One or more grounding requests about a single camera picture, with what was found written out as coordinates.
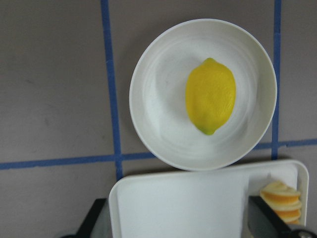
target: blue tape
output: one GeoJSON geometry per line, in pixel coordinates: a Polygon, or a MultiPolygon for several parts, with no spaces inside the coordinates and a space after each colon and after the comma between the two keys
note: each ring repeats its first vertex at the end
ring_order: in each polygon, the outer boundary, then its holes
{"type": "Polygon", "coordinates": [[[253,149],[254,150],[264,150],[264,149],[270,149],[272,146],[272,143],[259,143],[257,144],[253,149]]]}
{"type": "Polygon", "coordinates": [[[272,160],[278,157],[278,124],[279,124],[279,88],[280,88],[280,52],[281,52],[281,0],[274,4],[274,70],[276,74],[277,98],[272,119],[272,160]]]}
{"type": "Polygon", "coordinates": [[[293,140],[293,141],[279,142],[279,146],[286,146],[286,147],[308,146],[308,145],[317,145],[317,139],[293,140]]]}
{"type": "Polygon", "coordinates": [[[122,155],[123,160],[139,160],[139,159],[151,159],[155,158],[155,155],[151,152],[146,153],[135,153],[135,154],[124,154],[122,155]]]}
{"type": "Polygon", "coordinates": [[[114,146],[114,153],[116,155],[120,155],[121,145],[120,145],[118,106],[117,106],[116,87],[115,87],[114,63],[113,63],[113,55],[112,55],[109,8],[108,8],[107,0],[101,0],[101,11],[102,11],[103,28],[104,28],[104,43],[105,43],[105,52],[106,52],[108,89],[109,89],[109,97],[110,97],[113,146],[114,146]]]}
{"type": "Polygon", "coordinates": [[[0,170],[23,169],[23,168],[33,168],[33,167],[48,167],[48,166],[59,166],[59,165],[87,164],[87,163],[106,162],[106,161],[115,161],[115,157],[113,155],[105,155],[105,156],[88,156],[88,157],[78,157],[78,158],[0,163],[0,170]]]}
{"type": "Polygon", "coordinates": [[[115,174],[117,181],[123,178],[122,158],[120,156],[115,160],[115,174]]]}

